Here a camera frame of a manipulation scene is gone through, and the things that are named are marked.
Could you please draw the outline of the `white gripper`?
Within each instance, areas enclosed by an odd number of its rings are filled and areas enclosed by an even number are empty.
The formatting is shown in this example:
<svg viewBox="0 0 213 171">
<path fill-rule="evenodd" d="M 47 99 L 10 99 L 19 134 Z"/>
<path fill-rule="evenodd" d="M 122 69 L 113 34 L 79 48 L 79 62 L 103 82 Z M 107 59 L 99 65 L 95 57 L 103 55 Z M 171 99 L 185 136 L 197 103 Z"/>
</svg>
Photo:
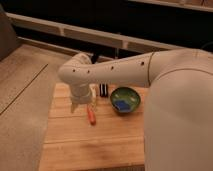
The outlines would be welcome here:
<svg viewBox="0 0 213 171">
<path fill-rule="evenodd" d="M 91 102 L 91 106 L 94 110 L 97 107 L 97 96 L 96 89 L 94 87 L 90 87 L 88 84 L 77 84 L 70 85 L 70 99 L 73 102 L 71 104 L 71 113 L 74 113 L 77 108 L 77 104 L 87 104 Z"/>
</svg>

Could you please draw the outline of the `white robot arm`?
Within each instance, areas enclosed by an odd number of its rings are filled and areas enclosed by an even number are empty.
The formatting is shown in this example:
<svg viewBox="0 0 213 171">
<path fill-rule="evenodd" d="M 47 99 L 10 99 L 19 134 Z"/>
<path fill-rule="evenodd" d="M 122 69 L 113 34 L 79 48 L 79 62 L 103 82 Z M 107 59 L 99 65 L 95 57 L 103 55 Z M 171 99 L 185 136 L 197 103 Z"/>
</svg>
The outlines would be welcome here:
<svg viewBox="0 0 213 171">
<path fill-rule="evenodd" d="M 91 101 L 91 83 L 147 87 L 145 171 L 213 171 L 213 53 L 186 48 L 96 64 L 79 53 L 59 77 L 75 104 Z"/>
</svg>

